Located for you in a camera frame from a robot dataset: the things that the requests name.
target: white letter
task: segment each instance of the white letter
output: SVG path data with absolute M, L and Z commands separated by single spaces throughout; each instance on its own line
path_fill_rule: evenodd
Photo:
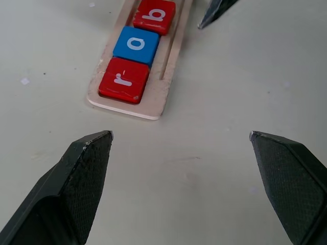
M 135 46 L 132 44 L 133 41 L 137 41 L 139 42 L 139 46 Z M 145 42 L 143 39 L 140 38 L 136 38 L 136 37 L 131 37 L 130 39 L 128 39 L 127 41 L 127 46 L 131 49 L 131 50 L 141 50 L 144 48 L 145 46 Z
M 132 86 L 131 82 L 122 79 L 122 75 L 120 73 L 116 74 L 116 79 L 114 80 L 114 82 L 128 87 Z
M 153 16 L 154 13 L 159 13 L 160 17 L 155 17 Z M 142 18 L 143 19 L 150 19 L 150 20 L 155 20 L 155 21 L 163 21 L 164 17 L 166 16 L 166 12 L 164 10 L 161 9 L 153 9 L 149 12 L 149 15 L 143 15 Z

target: white surface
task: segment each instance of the white surface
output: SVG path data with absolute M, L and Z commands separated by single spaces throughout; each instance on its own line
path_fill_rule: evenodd
M 121 1 L 88 4 L 0 8 L 0 227 L 72 141 L 108 129 L 88 244 L 290 245 L 248 135 L 289 137 L 327 163 L 327 2 L 240 0 L 200 33 L 197 0 L 159 121 L 85 101 Z M 33 82 L 22 86 L 24 77 Z

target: wooden tray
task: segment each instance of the wooden tray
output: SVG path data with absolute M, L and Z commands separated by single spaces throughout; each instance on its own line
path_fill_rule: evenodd
M 176 3 L 176 14 L 169 33 L 160 38 L 141 102 L 137 105 L 132 105 L 102 97 L 98 93 L 99 85 L 109 61 L 112 58 L 112 50 L 115 47 L 121 30 L 124 26 L 132 26 L 134 14 L 140 3 L 140 0 L 125 0 L 113 32 L 111 33 L 110 39 L 106 44 L 101 60 L 96 68 L 96 72 L 88 87 L 88 101 L 95 106 L 108 110 L 150 120 L 159 119 L 167 101 L 192 1 L 193 0 L 174 0 Z

